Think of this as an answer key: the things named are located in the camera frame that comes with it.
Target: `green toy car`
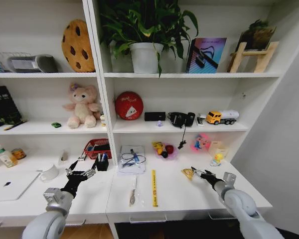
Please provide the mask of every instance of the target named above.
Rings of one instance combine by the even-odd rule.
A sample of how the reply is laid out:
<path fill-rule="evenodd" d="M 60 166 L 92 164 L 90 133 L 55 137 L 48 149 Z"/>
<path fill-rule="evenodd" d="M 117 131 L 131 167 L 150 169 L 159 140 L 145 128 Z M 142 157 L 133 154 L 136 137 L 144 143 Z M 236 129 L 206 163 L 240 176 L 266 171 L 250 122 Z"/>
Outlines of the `green toy car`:
<path fill-rule="evenodd" d="M 60 124 L 60 123 L 58 123 L 58 122 L 54 122 L 54 123 L 52 123 L 51 124 L 53 127 L 55 127 L 55 128 L 60 128 L 62 125 Z"/>

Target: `white cup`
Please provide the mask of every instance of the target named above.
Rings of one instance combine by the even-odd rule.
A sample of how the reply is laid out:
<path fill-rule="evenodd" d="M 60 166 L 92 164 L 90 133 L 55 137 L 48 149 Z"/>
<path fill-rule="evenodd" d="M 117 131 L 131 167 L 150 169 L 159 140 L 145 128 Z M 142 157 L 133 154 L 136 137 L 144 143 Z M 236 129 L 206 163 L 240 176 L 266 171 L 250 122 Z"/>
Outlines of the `white cup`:
<path fill-rule="evenodd" d="M 48 164 L 46 167 L 41 169 L 40 179 L 47 181 L 55 178 L 59 174 L 59 169 L 53 164 Z"/>

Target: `red basket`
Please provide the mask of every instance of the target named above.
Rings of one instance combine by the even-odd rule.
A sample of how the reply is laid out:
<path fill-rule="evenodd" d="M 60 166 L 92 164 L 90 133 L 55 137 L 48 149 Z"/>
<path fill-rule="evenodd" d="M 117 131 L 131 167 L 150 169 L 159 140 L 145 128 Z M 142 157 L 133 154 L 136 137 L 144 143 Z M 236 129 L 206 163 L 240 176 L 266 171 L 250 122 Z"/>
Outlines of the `red basket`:
<path fill-rule="evenodd" d="M 107 153 L 109 158 L 112 158 L 112 154 L 110 150 L 104 150 L 104 151 L 88 151 L 88 147 L 92 146 L 94 147 L 95 144 L 97 145 L 105 145 L 108 144 L 109 140 L 107 138 L 99 138 L 99 139 L 93 139 L 90 140 L 87 145 L 84 148 L 84 152 L 86 155 L 88 155 L 91 159 L 95 160 L 96 156 L 99 153 Z"/>

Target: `white bottle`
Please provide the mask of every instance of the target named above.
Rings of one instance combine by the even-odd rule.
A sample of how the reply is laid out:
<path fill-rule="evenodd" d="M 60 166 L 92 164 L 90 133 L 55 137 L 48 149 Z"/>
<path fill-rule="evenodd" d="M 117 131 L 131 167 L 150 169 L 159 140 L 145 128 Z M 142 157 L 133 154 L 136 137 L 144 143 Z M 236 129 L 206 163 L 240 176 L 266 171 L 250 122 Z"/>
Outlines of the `white bottle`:
<path fill-rule="evenodd" d="M 14 157 L 11 152 L 6 151 L 1 145 L 0 145 L 0 160 L 9 168 L 18 164 L 17 158 Z"/>

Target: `black book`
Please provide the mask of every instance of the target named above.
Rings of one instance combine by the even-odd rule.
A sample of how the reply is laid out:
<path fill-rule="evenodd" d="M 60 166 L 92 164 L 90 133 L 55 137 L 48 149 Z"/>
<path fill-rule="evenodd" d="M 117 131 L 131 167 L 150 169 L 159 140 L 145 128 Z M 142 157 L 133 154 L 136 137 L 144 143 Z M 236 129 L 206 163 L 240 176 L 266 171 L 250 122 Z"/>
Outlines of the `black book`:
<path fill-rule="evenodd" d="M 16 124 L 21 121 L 21 114 L 5 86 L 0 86 L 0 126 Z"/>

